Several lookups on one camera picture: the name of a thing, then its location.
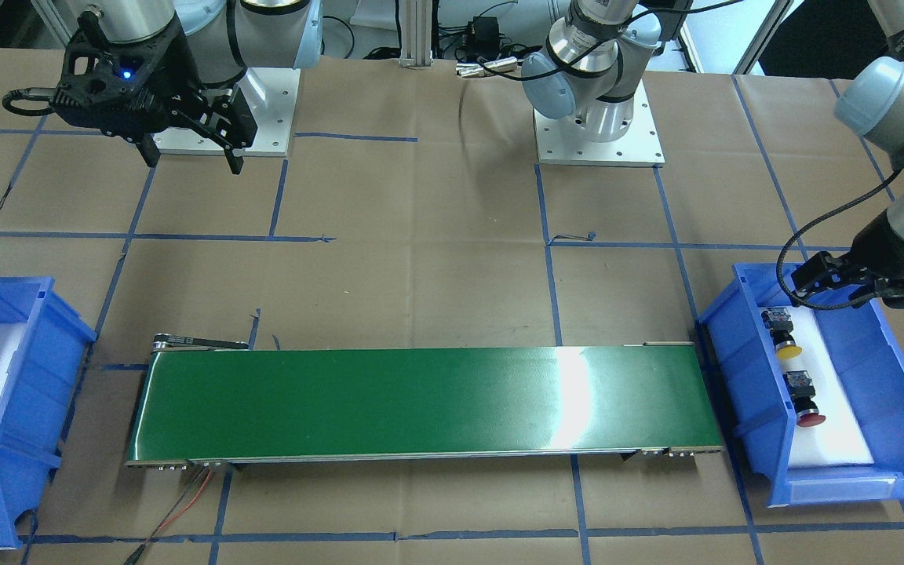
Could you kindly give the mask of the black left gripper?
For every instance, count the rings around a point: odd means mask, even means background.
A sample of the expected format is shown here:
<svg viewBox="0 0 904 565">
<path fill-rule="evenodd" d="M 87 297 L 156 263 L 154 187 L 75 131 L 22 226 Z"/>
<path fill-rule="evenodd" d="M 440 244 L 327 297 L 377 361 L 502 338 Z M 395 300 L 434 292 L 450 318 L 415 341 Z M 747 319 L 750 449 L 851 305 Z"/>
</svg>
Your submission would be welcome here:
<svg viewBox="0 0 904 565">
<path fill-rule="evenodd" d="M 879 297 L 890 308 L 904 310 L 904 240 L 882 212 L 851 244 L 849 261 L 858 267 L 858 287 L 851 300 Z M 853 285 L 846 257 L 816 253 L 790 273 L 795 294 L 816 294 Z"/>
</svg>

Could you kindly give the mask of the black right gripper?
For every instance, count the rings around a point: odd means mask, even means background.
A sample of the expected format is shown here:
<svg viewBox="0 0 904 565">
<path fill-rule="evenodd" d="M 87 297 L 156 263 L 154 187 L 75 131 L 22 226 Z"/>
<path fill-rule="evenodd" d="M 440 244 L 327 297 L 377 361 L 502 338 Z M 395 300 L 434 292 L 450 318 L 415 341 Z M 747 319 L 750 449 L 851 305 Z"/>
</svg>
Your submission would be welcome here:
<svg viewBox="0 0 904 565">
<path fill-rule="evenodd" d="M 131 43 L 112 42 L 99 17 L 78 18 L 50 108 L 71 126 L 135 144 L 148 168 L 162 156 L 153 133 L 171 126 L 215 142 L 233 175 L 241 174 L 245 149 L 256 136 L 239 90 L 206 89 L 201 82 L 176 17 L 151 38 Z"/>
</svg>

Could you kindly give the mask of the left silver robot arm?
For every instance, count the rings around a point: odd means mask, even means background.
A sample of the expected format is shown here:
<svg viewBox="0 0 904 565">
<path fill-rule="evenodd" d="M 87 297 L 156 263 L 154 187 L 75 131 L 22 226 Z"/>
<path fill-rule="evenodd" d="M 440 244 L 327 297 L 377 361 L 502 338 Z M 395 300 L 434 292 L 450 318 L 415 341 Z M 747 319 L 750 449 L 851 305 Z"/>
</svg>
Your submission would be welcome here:
<svg viewBox="0 0 904 565">
<path fill-rule="evenodd" d="M 872 1 L 887 35 L 889 54 L 873 60 L 840 96 L 833 113 L 857 136 L 886 151 L 894 180 L 904 171 L 904 1 Z M 610 125 L 599 140 L 623 136 L 620 118 L 654 50 L 661 44 L 658 15 L 635 1 L 573 1 L 550 28 L 545 44 L 524 58 L 517 80 L 534 110 L 550 119 L 605 112 Z M 776 282 L 792 305 L 818 310 L 813 296 L 851 287 L 849 307 L 880 299 L 904 310 L 904 194 L 861 230 L 840 257 L 817 253 L 790 276 L 778 255 Z"/>
</svg>

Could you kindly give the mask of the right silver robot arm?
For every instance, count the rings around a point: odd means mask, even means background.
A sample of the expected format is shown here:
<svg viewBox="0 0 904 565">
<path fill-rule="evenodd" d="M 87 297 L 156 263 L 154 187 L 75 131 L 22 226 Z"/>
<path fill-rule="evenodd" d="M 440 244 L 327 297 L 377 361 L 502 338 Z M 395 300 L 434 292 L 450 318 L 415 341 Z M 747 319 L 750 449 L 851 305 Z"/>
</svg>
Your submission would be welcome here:
<svg viewBox="0 0 904 565">
<path fill-rule="evenodd" d="M 244 79 L 256 68 L 314 67 L 319 1 L 72 1 L 68 40 L 47 110 L 137 148 L 149 166 L 155 137 L 186 129 L 213 142 L 233 174 L 259 132 Z"/>
</svg>

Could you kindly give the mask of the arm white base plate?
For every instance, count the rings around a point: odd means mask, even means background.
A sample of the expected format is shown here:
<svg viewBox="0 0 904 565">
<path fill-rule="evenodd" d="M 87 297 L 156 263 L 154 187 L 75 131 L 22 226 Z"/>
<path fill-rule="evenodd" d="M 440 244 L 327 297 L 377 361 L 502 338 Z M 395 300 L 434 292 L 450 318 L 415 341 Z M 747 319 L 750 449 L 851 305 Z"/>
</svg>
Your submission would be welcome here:
<svg viewBox="0 0 904 565">
<path fill-rule="evenodd" d="M 284 158 L 290 153 L 299 79 L 299 69 L 248 69 L 240 87 L 255 118 L 257 133 L 252 146 L 240 151 L 240 156 Z M 156 133 L 154 141 L 163 155 L 223 156 L 223 150 L 212 140 L 202 139 L 189 129 L 166 129 Z"/>
<path fill-rule="evenodd" d="M 654 167 L 666 156 L 646 87 L 618 104 L 593 100 L 576 115 L 550 119 L 532 112 L 538 161 L 563 166 Z"/>
</svg>

